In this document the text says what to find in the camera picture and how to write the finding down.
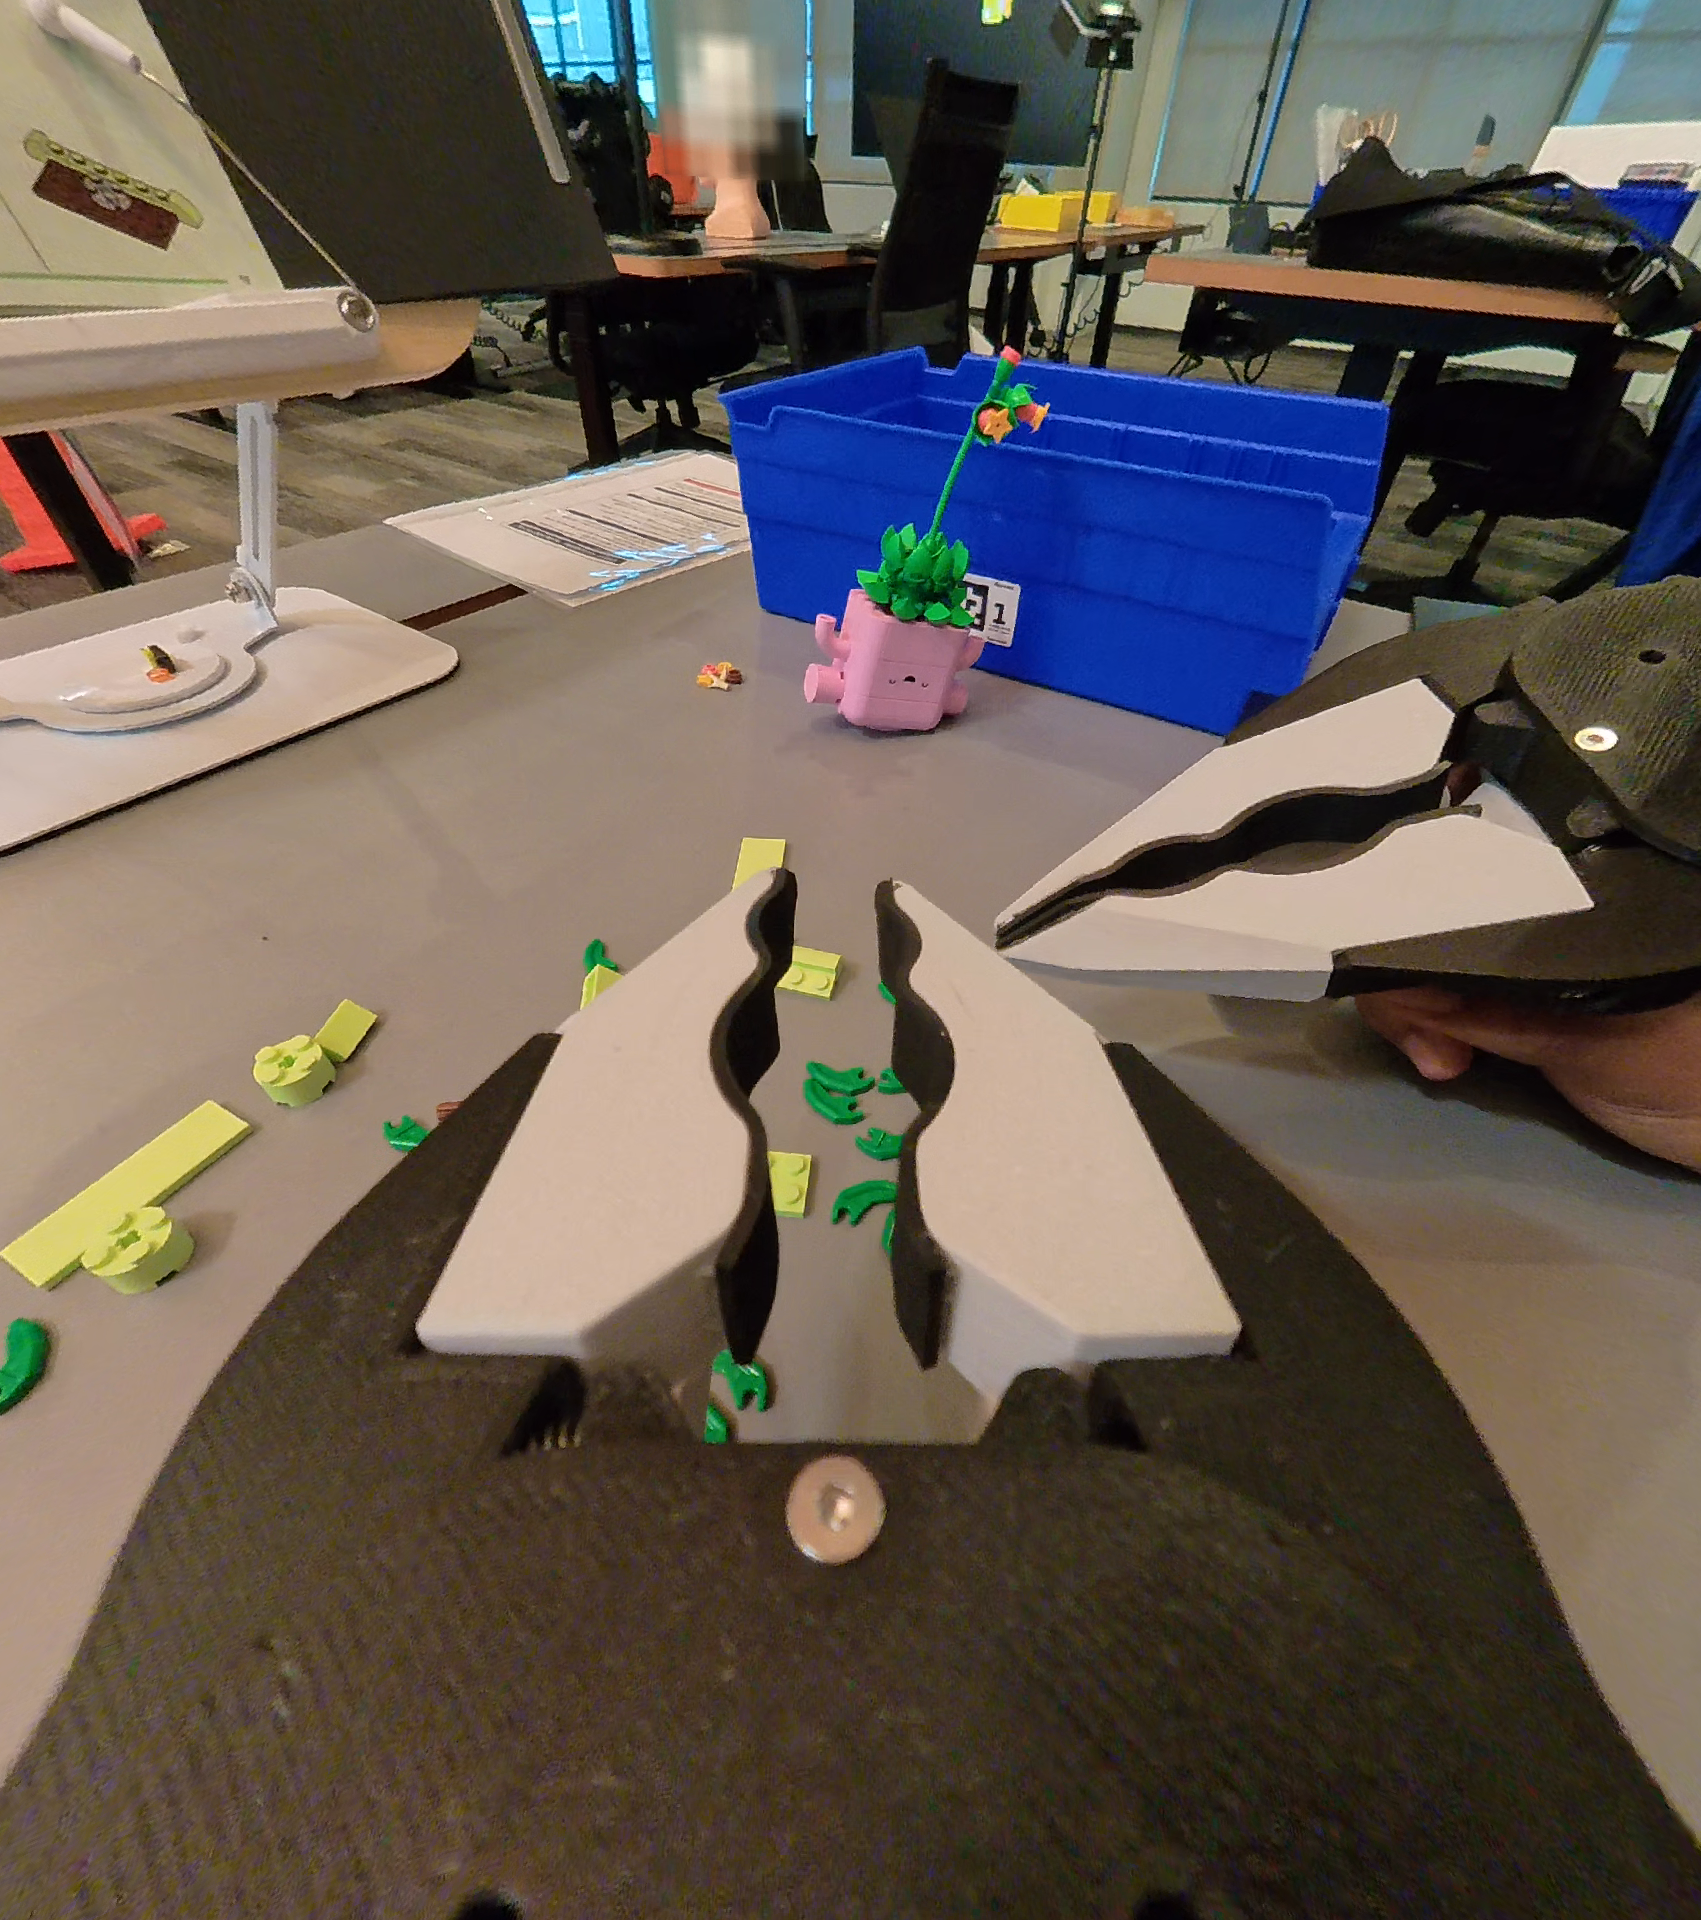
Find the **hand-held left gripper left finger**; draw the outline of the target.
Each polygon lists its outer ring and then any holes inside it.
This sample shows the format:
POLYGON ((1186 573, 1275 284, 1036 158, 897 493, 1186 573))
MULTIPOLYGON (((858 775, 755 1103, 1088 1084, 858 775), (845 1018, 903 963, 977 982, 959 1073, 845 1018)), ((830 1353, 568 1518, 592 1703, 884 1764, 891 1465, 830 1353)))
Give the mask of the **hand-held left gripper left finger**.
POLYGON ((561 1026, 416 1321, 438 1353, 751 1359, 778 1274, 766 1129, 797 878, 749 878, 561 1026))

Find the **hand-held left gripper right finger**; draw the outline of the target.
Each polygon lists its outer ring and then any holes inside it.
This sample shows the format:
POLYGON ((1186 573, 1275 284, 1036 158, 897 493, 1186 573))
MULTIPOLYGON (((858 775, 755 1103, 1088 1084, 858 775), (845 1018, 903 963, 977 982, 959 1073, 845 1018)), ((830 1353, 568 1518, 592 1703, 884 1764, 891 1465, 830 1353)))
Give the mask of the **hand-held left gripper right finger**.
POLYGON ((891 1270, 925 1368, 977 1390, 1028 1370, 1220 1356, 1241 1320, 1151 1146, 1134 1050, 908 883, 875 895, 893 1065, 916 1103, 891 1270))

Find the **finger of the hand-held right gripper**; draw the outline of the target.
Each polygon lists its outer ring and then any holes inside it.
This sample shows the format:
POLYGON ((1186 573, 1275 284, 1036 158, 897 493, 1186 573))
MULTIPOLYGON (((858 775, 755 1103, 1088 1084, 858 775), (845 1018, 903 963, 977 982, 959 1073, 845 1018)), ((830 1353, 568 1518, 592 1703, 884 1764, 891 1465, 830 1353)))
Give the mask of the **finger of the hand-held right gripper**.
POLYGON ((1233 870, 1167 895, 1108 895, 1007 948, 1028 970, 1222 995, 1315 1000, 1335 957, 1590 907, 1556 843, 1495 781, 1295 874, 1233 870))
POLYGON ((999 948, 1107 898, 1165 898, 1233 870, 1295 874, 1360 851, 1442 797, 1455 710, 1412 680, 1230 742, 1019 900, 999 948))

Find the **person's right hand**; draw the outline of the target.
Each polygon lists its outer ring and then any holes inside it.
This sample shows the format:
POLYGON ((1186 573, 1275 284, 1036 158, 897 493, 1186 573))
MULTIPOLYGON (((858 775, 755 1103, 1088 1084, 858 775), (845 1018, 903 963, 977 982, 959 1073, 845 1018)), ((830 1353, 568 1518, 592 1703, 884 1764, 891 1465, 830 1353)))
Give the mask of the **person's right hand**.
POLYGON ((1612 1016, 1436 987, 1372 992, 1355 1005, 1429 1081, 1459 1080, 1479 1055, 1533 1067, 1599 1128, 1701 1175, 1701 990, 1612 1016))

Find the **blue plastic storage bin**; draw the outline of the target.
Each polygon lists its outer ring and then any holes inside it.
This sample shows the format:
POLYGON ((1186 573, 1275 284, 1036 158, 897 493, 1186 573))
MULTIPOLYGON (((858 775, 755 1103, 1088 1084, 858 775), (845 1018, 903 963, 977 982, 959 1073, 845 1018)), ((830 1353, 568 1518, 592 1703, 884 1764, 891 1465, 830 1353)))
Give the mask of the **blue plastic storage bin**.
MULTIPOLYGON (((995 359, 921 348, 724 393, 766 612, 839 616, 891 525, 929 529, 995 359)), ((1036 433, 979 445, 945 529, 1020 586, 1004 678, 1210 734, 1290 692, 1360 556, 1391 412, 1027 359, 1036 433)))

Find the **pink toy brick flower pot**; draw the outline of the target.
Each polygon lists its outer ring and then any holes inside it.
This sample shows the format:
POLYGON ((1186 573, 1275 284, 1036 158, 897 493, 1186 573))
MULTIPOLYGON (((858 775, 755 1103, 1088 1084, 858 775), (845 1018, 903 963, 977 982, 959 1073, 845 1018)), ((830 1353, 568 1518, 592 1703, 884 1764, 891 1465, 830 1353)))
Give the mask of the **pink toy brick flower pot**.
POLYGON ((929 731, 964 708, 959 674, 979 660, 984 635, 966 601, 966 545, 946 534, 945 517, 971 449, 1003 444, 1017 426, 1038 430, 1049 414, 1020 381, 1019 366, 1020 351, 1003 348, 929 529, 891 525, 879 564, 858 571, 843 616, 816 617, 826 662, 807 671, 810 704, 834 704, 847 721, 871 731, 929 731))

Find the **wooden desk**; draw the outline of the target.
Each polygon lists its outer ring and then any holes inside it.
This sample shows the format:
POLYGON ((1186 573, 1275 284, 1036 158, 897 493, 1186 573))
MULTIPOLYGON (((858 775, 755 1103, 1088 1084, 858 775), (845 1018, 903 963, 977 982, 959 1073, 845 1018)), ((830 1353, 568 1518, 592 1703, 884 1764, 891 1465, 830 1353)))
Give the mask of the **wooden desk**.
POLYGON ((1575 359, 1572 384, 1595 389, 1621 358, 1654 370, 1660 349, 1617 329, 1602 299, 1519 284, 1318 268, 1242 251, 1160 251, 1151 281, 1193 288, 1193 313, 1233 301, 1295 339, 1349 348, 1338 393, 1383 400, 1398 358, 1425 391, 1448 358, 1554 349, 1575 359))

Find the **black bag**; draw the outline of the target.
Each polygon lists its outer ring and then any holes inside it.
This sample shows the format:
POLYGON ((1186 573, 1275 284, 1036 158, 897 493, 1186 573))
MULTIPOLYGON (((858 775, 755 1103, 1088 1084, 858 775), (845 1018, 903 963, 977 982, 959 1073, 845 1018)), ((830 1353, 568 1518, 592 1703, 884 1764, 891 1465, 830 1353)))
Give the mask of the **black bag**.
POLYGON ((1596 296, 1638 338, 1701 323, 1701 268, 1559 171, 1408 171, 1366 137, 1296 232, 1324 270, 1596 296))

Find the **white book stand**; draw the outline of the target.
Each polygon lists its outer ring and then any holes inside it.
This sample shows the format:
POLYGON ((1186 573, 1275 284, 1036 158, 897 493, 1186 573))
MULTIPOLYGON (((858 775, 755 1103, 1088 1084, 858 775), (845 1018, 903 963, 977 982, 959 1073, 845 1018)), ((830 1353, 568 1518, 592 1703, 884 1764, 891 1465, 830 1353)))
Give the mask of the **white book stand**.
POLYGON ((454 650, 276 583, 276 401, 442 370, 475 299, 613 274, 519 4, 146 4, 263 236, 335 286, 0 316, 0 436, 231 403, 238 539, 203 603, 0 660, 0 851, 404 698, 454 650), (141 648, 181 666, 152 684, 141 648))

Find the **black office chair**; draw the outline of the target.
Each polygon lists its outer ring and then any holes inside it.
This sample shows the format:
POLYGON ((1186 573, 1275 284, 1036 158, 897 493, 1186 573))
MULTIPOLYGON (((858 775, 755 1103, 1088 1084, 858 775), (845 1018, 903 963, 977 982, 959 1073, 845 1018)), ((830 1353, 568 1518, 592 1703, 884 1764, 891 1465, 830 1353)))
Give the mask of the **black office chair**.
POLYGON ((923 348, 935 368, 968 353, 968 292, 1007 161, 1019 87, 925 66, 910 150, 866 296, 872 353, 923 348))

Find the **laminated instruction sheet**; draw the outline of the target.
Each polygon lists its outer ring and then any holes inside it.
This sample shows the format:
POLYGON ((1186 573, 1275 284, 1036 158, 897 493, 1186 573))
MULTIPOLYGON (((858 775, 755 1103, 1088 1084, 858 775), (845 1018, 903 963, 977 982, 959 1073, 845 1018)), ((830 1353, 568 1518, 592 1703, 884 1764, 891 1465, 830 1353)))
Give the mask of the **laminated instruction sheet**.
POLYGON ((566 608, 751 549, 737 462, 674 449, 385 517, 566 608))

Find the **red floor stand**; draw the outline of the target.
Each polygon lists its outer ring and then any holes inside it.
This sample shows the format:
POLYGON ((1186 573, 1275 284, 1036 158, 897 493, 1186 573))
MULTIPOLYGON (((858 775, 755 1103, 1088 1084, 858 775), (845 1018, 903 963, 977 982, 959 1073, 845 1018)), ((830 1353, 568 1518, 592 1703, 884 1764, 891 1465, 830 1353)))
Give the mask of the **red floor stand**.
POLYGON ((166 536, 157 514, 121 514, 82 451, 57 431, 0 438, 0 501, 20 545, 0 553, 6 573, 74 567, 91 589, 131 586, 152 542, 166 536))

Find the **brick building instruction booklet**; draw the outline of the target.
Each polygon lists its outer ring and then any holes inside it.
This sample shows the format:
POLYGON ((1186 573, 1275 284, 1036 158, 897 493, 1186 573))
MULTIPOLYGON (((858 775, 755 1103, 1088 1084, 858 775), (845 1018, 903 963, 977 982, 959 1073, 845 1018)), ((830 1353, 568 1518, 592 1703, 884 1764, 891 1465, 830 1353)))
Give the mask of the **brick building instruction booklet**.
POLYGON ((263 236, 146 4, 56 12, 0 1, 0 318, 345 281, 263 236))

